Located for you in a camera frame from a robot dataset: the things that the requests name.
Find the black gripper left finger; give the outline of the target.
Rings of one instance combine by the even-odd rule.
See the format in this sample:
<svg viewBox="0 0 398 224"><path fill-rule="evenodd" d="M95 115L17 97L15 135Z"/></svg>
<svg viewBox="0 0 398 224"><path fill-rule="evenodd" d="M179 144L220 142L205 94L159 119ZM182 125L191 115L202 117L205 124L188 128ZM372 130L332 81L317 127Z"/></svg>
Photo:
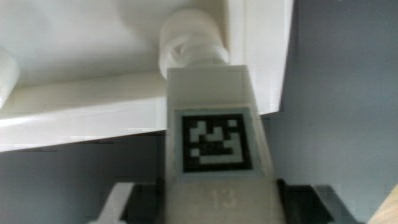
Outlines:
<svg viewBox="0 0 398 224"><path fill-rule="evenodd" d="M163 224L163 180L140 182L133 186L120 220L125 224Z"/></svg>

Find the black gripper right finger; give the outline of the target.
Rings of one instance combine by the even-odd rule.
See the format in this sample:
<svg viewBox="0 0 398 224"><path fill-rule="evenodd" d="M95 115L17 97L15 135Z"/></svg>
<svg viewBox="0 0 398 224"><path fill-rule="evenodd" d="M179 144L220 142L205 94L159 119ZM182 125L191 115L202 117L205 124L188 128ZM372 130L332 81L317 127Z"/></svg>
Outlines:
<svg viewBox="0 0 398 224"><path fill-rule="evenodd" d="M328 185L289 185L276 180L285 224L342 224L344 209Z"/></svg>

